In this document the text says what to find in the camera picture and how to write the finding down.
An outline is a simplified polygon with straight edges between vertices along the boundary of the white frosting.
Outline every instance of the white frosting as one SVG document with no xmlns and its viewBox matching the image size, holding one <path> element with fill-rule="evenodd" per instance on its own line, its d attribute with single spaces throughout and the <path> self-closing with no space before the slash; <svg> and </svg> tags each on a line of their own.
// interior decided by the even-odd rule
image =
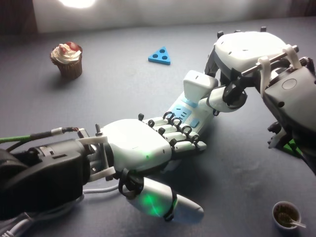
<svg viewBox="0 0 316 237">
<path fill-rule="evenodd" d="M 57 61 L 64 64 L 69 64 L 79 60 L 80 55 L 80 50 L 74 51 L 70 49 L 70 47 L 67 44 L 60 44 L 50 54 L 51 58 L 56 59 Z"/>
</svg>

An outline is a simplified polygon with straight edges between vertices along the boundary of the white wall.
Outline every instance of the white wall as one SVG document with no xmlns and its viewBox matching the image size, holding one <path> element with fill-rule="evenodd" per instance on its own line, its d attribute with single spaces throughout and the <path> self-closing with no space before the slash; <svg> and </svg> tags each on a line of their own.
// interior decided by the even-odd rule
<svg viewBox="0 0 316 237">
<path fill-rule="evenodd" d="M 291 0 L 95 0 L 89 8 L 33 0 L 40 33 L 285 17 Z"/>
</svg>

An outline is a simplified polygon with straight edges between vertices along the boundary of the cupcake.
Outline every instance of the cupcake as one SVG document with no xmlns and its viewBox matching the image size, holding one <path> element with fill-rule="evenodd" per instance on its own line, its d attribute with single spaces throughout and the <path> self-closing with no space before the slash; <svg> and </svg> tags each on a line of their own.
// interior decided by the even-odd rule
<svg viewBox="0 0 316 237">
<path fill-rule="evenodd" d="M 59 68 L 64 78 L 76 79 L 82 74 L 82 48 L 73 42 L 54 48 L 50 60 Z"/>
</svg>

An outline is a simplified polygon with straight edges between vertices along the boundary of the gray tablecloth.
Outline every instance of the gray tablecloth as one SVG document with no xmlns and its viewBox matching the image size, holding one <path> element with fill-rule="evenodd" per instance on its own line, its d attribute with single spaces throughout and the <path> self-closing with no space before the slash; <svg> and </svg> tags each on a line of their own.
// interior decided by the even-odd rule
<svg viewBox="0 0 316 237">
<path fill-rule="evenodd" d="M 268 32 L 297 44 L 299 56 L 316 59 L 316 18 L 258 20 L 211 25 L 119 29 L 0 38 L 0 137 L 25 135 L 60 126 L 84 127 L 118 119 L 161 116 L 183 91 L 189 70 L 203 72 L 207 55 L 223 30 Z M 83 74 L 60 79 L 49 60 L 53 47 L 74 41 L 83 48 Z M 171 65 L 147 57 L 166 46 Z M 281 200 L 296 204 L 307 229 L 316 233 L 316 177 L 299 159 L 268 149 L 267 127 L 275 121 L 252 88 L 237 112 L 221 113 L 203 135 L 207 150 L 184 160 L 174 171 L 154 177 L 200 204 L 200 224 L 165 223 L 129 205 L 118 191 L 86 195 L 70 214 L 34 225 L 28 236 L 76 237 L 277 237 L 272 207 Z M 76 137 L 46 139 L 52 142 Z M 106 187 L 117 181 L 86 185 Z"/>
</svg>

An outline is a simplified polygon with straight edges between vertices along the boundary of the brown cupcake liner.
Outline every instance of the brown cupcake liner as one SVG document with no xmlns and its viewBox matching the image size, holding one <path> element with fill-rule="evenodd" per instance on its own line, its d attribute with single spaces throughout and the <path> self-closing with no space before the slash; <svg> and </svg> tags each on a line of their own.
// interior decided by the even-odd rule
<svg viewBox="0 0 316 237">
<path fill-rule="evenodd" d="M 69 63 L 69 64 L 64 64 L 61 63 L 51 57 L 51 54 L 49 55 L 50 60 L 54 65 L 56 65 L 60 71 L 60 74 L 63 78 L 67 79 L 76 79 L 80 77 L 82 74 L 82 48 L 79 46 L 81 54 L 80 57 L 77 61 Z"/>
</svg>

